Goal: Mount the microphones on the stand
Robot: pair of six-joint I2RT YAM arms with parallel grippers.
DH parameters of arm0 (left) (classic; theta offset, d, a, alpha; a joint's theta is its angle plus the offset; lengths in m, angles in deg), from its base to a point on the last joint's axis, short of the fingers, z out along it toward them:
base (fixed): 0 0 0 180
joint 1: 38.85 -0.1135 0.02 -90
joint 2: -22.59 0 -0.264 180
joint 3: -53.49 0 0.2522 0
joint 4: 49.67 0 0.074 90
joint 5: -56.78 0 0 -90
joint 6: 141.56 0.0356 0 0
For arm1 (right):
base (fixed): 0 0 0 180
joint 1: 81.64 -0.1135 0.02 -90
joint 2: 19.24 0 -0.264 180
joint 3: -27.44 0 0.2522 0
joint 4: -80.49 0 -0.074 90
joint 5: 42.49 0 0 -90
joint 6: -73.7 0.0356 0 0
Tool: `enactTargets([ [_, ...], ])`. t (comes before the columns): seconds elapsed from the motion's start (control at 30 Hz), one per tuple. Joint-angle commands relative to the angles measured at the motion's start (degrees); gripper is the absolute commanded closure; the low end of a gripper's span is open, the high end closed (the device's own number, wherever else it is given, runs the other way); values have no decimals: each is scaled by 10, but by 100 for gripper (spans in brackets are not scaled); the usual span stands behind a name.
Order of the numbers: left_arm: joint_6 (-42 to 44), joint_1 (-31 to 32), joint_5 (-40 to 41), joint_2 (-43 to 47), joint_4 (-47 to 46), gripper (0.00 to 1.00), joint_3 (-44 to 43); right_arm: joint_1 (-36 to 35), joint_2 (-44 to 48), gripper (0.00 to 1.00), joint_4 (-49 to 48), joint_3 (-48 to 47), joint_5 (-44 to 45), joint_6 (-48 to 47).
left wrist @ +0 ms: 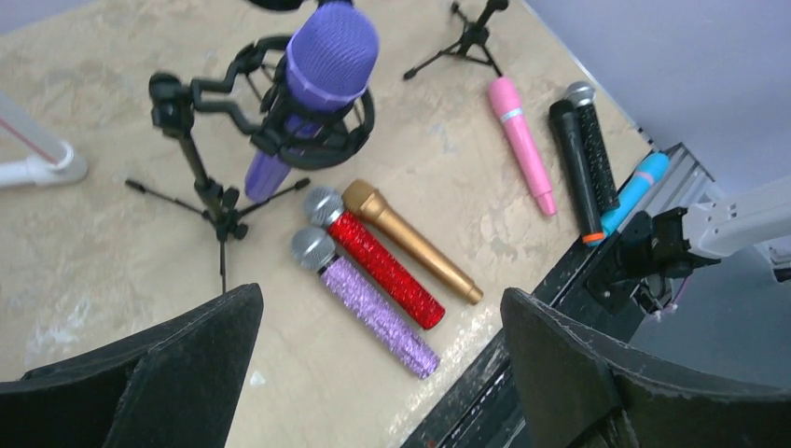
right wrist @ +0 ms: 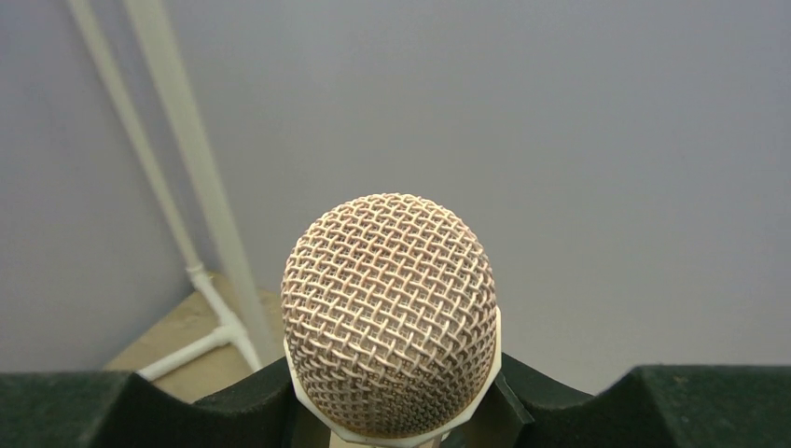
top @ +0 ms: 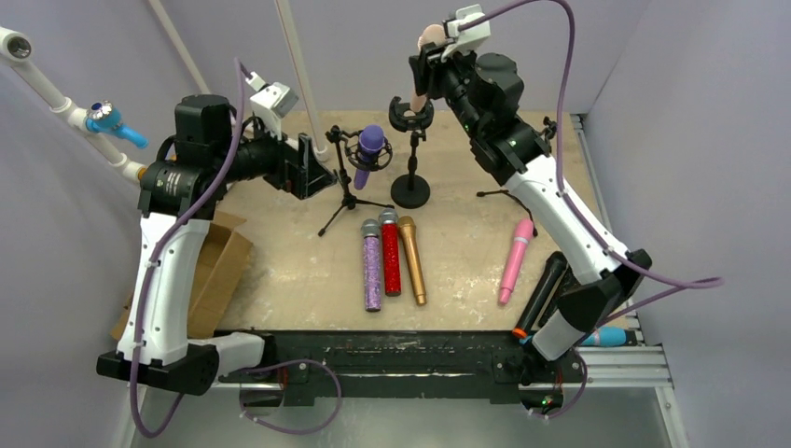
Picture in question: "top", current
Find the cream peach plastic microphone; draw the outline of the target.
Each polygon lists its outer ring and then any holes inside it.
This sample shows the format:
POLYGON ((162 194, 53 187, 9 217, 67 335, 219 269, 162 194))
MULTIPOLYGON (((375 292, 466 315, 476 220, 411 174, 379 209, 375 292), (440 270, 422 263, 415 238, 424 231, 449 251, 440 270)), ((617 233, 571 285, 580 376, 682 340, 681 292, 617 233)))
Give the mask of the cream peach plastic microphone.
POLYGON ((428 99, 430 78, 429 59, 440 54, 444 49, 447 37, 442 25, 428 25, 418 37, 418 54, 409 57, 409 66, 413 74, 413 94, 409 101, 409 109, 414 113, 422 112, 428 99))

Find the tripod shock mount stand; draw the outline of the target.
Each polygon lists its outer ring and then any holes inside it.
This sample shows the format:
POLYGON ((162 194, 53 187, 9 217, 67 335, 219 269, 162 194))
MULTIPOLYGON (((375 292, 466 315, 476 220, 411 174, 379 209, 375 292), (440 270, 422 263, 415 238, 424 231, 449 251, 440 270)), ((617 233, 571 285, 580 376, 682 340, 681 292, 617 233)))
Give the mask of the tripod shock mount stand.
MULTIPOLYGON (((542 127, 539 131, 537 131, 538 142, 542 145, 544 154, 546 156, 552 156, 553 140, 558 134, 558 121, 551 118, 550 116, 544 116, 541 123, 542 127)), ((516 189, 515 186, 512 188, 478 190, 475 193, 477 198, 496 195, 508 197, 511 201, 517 203, 519 207, 527 214, 527 217, 531 219, 532 222, 535 222, 534 211, 532 210, 532 202, 526 198, 522 191, 516 189)))
POLYGON ((351 192, 351 188, 354 188, 354 175, 357 168, 369 170, 370 175, 371 173, 384 170, 390 164, 393 158, 392 145, 384 135, 385 146, 380 152, 378 159, 370 166, 360 164, 360 162, 357 160, 358 136, 363 129, 354 132, 348 132, 344 131, 338 125, 333 125, 330 130, 326 132, 327 141, 330 144, 335 145, 339 163, 339 170, 335 172, 335 175, 341 185, 343 195, 338 209, 333 213, 329 221, 317 232, 319 237, 323 237, 326 234, 329 226, 343 210, 354 210, 358 205, 372 205, 381 208, 394 208, 394 206, 391 204, 377 203, 370 200, 359 199, 351 192))

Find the violet plastic microphone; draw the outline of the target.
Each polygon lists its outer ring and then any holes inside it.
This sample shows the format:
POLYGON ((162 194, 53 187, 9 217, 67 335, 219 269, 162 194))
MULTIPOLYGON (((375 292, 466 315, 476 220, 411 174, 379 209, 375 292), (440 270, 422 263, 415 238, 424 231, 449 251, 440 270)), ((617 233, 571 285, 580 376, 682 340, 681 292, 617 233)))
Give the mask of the violet plastic microphone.
MULTIPOLYGON (((358 136, 358 156, 360 164, 372 165, 385 146, 382 127, 376 124, 366 126, 358 136)), ((369 170, 357 168, 354 175, 354 188, 361 190, 368 182, 369 170)))

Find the purple glitter microphone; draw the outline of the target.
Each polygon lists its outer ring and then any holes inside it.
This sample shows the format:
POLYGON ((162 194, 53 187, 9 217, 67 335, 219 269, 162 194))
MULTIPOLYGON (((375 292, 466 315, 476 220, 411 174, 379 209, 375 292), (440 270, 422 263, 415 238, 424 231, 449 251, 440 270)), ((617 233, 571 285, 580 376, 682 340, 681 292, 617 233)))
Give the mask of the purple glitter microphone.
POLYGON ((367 312, 382 308, 382 250, 380 225, 376 219, 366 219, 361 226, 363 238, 364 307, 367 312))

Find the red glitter microphone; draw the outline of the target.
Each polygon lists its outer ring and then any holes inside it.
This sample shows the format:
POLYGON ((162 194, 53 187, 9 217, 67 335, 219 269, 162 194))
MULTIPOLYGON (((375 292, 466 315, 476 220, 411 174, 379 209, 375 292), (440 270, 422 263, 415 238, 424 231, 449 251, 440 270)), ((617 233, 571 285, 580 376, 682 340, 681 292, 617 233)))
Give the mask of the red glitter microphone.
POLYGON ((398 214, 391 207, 383 209, 379 215, 382 271, 387 297, 397 297, 402 292, 397 220, 398 214))

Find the brown cardboard box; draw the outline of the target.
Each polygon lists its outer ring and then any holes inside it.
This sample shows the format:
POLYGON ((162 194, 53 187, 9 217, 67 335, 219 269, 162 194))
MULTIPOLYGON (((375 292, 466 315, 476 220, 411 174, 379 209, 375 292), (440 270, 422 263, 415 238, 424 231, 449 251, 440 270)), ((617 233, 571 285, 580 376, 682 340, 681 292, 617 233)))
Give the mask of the brown cardboard box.
POLYGON ((244 222, 218 211, 169 236, 147 290, 145 332, 173 324, 190 339, 214 336, 250 261, 253 244, 238 232, 244 222))

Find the round base shock mount stand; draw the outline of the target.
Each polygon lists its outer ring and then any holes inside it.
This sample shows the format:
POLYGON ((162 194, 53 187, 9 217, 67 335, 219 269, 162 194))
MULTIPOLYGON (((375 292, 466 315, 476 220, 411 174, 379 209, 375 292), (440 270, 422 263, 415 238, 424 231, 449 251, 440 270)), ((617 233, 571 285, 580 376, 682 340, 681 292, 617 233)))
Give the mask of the round base shock mount stand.
POLYGON ((433 123, 435 109, 428 102, 420 112, 408 115, 409 111, 409 103, 403 102, 399 96, 392 98, 388 107, 388 119, 394 130, 409 133, 410 154, 408 172, 394 180, 390 193, 396 205, 405 209, 417 209, 428 202, 431 193, 428 182, 417 174, 417 148, 421 141, 426 140, 426 130, 433 123))

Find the gold metallic microphone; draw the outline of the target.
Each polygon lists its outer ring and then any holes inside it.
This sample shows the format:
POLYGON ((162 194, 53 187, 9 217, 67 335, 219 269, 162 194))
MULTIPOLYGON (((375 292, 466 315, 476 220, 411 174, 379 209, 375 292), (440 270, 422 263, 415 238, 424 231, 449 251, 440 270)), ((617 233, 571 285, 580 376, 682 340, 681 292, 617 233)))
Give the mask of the gold metallic microphone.
POLYGON ((414 299, 418 306, 427 304, 422 261, 417 244, 417 228, 412 217, 403 216, 397 221, 399 235, 405 250, 414 299))

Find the pink glitter microphone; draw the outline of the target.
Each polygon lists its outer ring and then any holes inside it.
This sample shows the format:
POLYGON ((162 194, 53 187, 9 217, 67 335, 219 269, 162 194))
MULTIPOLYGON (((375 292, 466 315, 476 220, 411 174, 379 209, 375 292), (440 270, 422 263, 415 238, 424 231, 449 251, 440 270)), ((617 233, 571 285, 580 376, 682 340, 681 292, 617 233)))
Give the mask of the pink glitter microphone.
POLYGON ((499 282, 497 303, 500 306, 505 306, 510 301, 527 248, 533 238, 534 222, 530 218, 520 220, 513 231, 511 246, 499 282))

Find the plain black microphone orange end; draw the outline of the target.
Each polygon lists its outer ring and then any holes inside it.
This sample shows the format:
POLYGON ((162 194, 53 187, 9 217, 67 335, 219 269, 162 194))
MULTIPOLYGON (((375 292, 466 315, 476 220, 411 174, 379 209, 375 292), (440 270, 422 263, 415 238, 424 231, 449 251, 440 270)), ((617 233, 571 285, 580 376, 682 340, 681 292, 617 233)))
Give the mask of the plain black microphone orange end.
POLYGON ((546 260, 545 267, 534 290, 527 301, 511 334, 518 340, 526 340, 536 320, 541 316, 544 306, 568 268, 568 261, 560 251, 553 252, 546 260))

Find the blue glitter microphone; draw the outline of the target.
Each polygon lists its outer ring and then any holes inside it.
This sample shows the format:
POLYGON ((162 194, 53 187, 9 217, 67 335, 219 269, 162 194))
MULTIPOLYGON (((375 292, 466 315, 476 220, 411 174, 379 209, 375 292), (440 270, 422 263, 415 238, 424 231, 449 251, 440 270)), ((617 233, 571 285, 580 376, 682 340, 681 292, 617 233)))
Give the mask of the blue glitter microphone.
POLYGON ((628 332, 616 327, 600 327, 585 338, 580 346, 618 347, 629 341, 628 332))

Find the black glitter microphone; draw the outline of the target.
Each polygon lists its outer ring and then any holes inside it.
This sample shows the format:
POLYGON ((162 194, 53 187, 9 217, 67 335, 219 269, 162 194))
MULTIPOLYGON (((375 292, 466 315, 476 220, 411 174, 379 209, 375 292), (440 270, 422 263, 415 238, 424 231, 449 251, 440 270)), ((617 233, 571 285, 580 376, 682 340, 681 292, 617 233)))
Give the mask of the black glitter microphone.
POLYGON ((543 328, 557 310, 560 297, 569 290, 575 289, 578 286, 579 283, 576 280, 573 270, 571 268, 567 268, 557 286, 554 288, 551 297, 548 299, 543 314, 538 319, 539 328, 543 328))

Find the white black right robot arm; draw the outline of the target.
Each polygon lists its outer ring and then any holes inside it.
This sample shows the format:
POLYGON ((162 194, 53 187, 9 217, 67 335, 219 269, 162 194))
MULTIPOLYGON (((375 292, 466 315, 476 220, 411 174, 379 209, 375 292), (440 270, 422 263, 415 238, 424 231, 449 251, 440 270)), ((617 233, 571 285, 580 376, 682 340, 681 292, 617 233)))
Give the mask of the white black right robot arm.
POLYGON ((559 150, 518 115, 524 83, 514 61, 499 53, 454 54, 425 43, 409 57, 415 89, 442 99, 468 136, 479 166, 507 189, 548 232, 578 282, 528 342, 534 359, 553 361, 630 298, 652 259, 610 234, 558 174, 559 150))

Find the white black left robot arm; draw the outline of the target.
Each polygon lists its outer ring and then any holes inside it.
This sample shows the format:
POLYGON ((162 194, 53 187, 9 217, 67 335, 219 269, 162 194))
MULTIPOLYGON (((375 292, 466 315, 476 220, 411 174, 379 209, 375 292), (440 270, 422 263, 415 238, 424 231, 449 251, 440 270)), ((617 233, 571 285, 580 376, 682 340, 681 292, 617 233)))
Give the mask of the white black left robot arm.
POLYGON ((262 338, 187 333, 199 254, 227 185, 261 178, 304 200, 334 184, 309 135, 290 142, 283 118, 294 101, 273 87, 251 96, 245 115, 216 94, 190 95, 174 110, 175 133, 140 179, 141 260, 117 347, 98 357, 99 375, 199 396, 219 377, 257 366, 262 338))

